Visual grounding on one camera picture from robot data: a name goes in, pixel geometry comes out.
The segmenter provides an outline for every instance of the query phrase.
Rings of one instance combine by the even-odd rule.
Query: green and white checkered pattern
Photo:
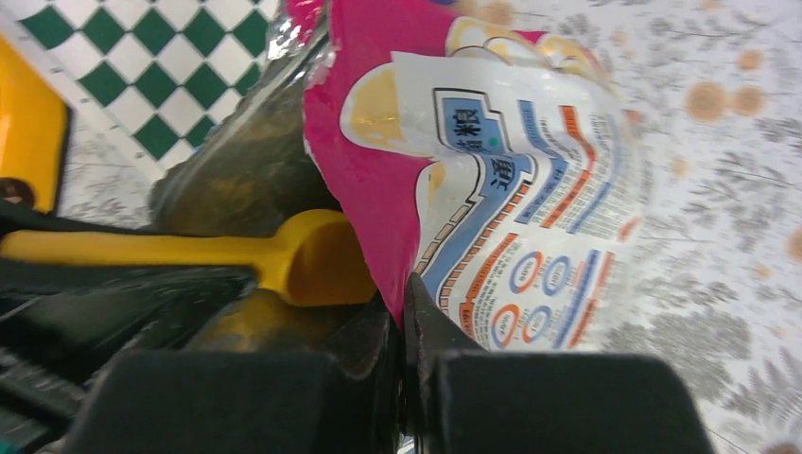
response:
[[[275,0],[2,1],[57,62],[46,71],[67,73],[91,97],[78,104],[98,104],[141,148],[138,157],[145,151],[161,168],[189,157],[258,80],[276,7]]]

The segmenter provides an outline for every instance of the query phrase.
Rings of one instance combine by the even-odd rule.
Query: floral patterned surface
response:
[[[656,164],[636,298],[595,340],[668,360],[725,454],[802,452],[802,1],[463,0],[571,36]],[[78,127],[64,214],[140,225],[148,183]]]
[[[136,228],[148,222],[150,182],[83,118],[74,121],[60,216]]]

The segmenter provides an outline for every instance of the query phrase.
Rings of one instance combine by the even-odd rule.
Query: teal object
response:
[[[0,454],[19,454],[19,452],[20,451],[17,450],[16,446],[9,442],[0,440]]]

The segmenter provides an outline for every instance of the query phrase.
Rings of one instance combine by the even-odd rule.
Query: yellow plastic spoon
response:
[[[249,266],[260,288],[295,306],[366,303],[375,292],[354,228],[329,210],[295,215],[273,238],[18,231],[0,239],[0,257],[72,266]]]

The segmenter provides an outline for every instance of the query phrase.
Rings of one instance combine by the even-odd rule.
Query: plastic wrapper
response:
[[[328,21],[307,150],[396,320],[418,272],[487,349],[588,344],[626,305],[651,192],[594,56],[426,0],[332,0]]]
[[[189,160],[154,186],[149,204],[156,229],[272,236],[302,211],[340,209],[305,154],[302,137],[306,73],[326,48],[327,27],[320,8],[290,10],[300,24],[286,14],[273,22],[259,82]],[[310,28],[319,19],[320,26]]]

